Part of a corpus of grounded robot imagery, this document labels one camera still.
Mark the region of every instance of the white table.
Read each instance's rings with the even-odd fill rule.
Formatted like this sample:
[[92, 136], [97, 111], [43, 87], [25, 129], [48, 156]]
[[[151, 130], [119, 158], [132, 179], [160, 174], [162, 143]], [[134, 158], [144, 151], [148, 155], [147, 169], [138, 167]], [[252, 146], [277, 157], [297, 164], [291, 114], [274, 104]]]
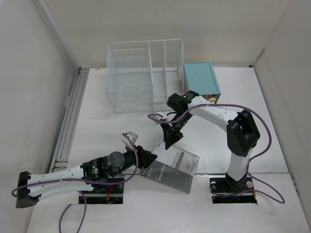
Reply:
[[[215, 68], [215, 73], [222, 91], [219, 103], [248, 106], [269, 125], [273, 135], [272, 148], [252, 162], [251, 172], [260, 173], [256, 176], [275, 186], [286, 203], [281, 205], [258, 195], [258, 205], [212, 204], [208, 175], [197, 175], [188, 195], [135, 176], [125, 184], [123, 205], [88, 205], [82, 233], [310, 232], [253, 69]], [[260, 122], [256, 122], [261, 139], [254, 154], [267, 144], [266, 132]], [[163, 137], [160, 126], [149, 120], [146, 113], [114, 114], [105, 90], [105, 69], [90, 70], [69, 167], [116, 150], [123, 151], [121, 133], [127, 131], [137, 133], [137, 145], [147, 150], [152, 150]], [[191, 138], [189, 131], [192, 131], [191, 135], [195, 132], [195, 137]], [[193, 117], [184, 127], [183, 134], [184, 138], [177, 145], [200, 156], [197, 173], [226, 172], [230, 151], [224, 132], [205, 120]], [[255, 181], [254, 185], [256, 189], [276, 197], [261, 183]], [[77, 193], [71, 193], [41, 201], [34, 208], [28, 232], [57, 232], [62, 211], [68, 203], [77, 203], [77, 200]], [[68, 210], [62, 224], [64, 233], [76, 231], [83, 208], [83, 205], [75, 205]]]

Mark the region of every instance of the white wall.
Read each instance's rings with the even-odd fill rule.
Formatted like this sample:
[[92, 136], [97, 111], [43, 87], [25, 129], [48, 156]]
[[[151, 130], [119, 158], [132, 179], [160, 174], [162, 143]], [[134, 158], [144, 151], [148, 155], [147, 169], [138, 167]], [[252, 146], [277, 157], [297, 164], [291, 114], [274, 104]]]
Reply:
[[32, 209], [10, 192], [48, 161], [68, 76], [32, 1], [0, 0], [0, 232], [26, 231]]
[[110, 42], [184, 41], [184, 61], [252, 65], [291, 0], [46, 0], [82, 66]]
[[311, 226], [311, 1], [293, 0], [255, 63]]

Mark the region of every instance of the teal box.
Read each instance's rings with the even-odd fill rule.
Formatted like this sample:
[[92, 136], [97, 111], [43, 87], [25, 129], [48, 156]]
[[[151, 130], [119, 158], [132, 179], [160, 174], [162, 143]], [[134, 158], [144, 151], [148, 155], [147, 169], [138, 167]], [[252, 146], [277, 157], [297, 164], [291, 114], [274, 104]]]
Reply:
[[212, 62], [184, 63], [184, 83], [186, 91], [197, 92], [209, 101], [217, 102], [220, 97]]

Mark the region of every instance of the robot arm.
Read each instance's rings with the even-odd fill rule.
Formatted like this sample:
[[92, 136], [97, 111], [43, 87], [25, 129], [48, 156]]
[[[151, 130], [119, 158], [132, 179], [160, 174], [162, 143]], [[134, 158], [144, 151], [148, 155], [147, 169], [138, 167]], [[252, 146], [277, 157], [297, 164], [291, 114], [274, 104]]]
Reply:
[[183, 137], [180, 130], [193, 115], [210, 121], [227, 133], [227, 145], [231, 150], [231, 161], [226, 173], [226, 183], [236, 192], [237, 187], [243, 183], [246, 177], [246, 166], [250, 154], [260, 138], [260, 133], [251, 113], [247, 110], [235, 112], [223, 107], [213, 106], [213, 103], [193, 91], [189, 91], [182, 96], [178, 94], [171, 95], [167, 105], [176, 112], [172, 122], [182, 115], [184, 116], [172, 125], [161, 124], [166, 149]]
[[[131, 132], [127, 135], [134, 143], [133, 138], [136, 139], [137, 135]], [[58, 194], [73, 191], [93, 191], [102, 187], [102, 185], [89, 184], [87, 181], [111, 182], [116, 175], [121, 174], [136, 163], [134, 151], [125, 141], [123, 142], [126, 144], [127, 151], [125, 153], [113, 152], [109, 156], [93, 159], [74, 168], [43, 175], [33, 175], [28, 171], [21, 172], [18, 187], [34, 183], [42, 183], [42, 185], [17, 190], [16, 208], [34, 206], [38, 201]], [[140, 169], [148, 167], [157, 158], [156, 155], [144, 150], [141, 146], [137, 146], [136, 150]]]

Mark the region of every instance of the white wire rack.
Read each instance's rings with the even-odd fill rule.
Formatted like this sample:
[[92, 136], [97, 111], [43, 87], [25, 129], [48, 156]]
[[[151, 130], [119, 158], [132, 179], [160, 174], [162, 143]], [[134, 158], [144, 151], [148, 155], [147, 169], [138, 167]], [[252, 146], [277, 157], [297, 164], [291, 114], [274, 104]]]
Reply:
[[184, 93], [181, 39], [110, 43], [107, 92], [115, 113], [166, 111]]

